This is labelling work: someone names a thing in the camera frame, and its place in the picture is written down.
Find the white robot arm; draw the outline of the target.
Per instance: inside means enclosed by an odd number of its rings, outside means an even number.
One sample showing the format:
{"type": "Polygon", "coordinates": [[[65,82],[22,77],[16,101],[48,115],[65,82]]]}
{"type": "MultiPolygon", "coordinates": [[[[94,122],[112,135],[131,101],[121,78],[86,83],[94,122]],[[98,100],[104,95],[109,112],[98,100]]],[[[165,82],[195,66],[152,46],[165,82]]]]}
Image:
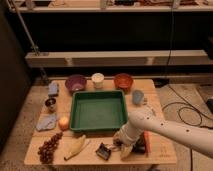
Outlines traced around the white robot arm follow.
{"type": "Polygon", "coordinates": [[[213,131],[166,121],[154,116],[151,111],[132,111],[127,123],[115,134],[114,140],[131,146],[144,131],[157,133],[213,159],[213,131]]]}

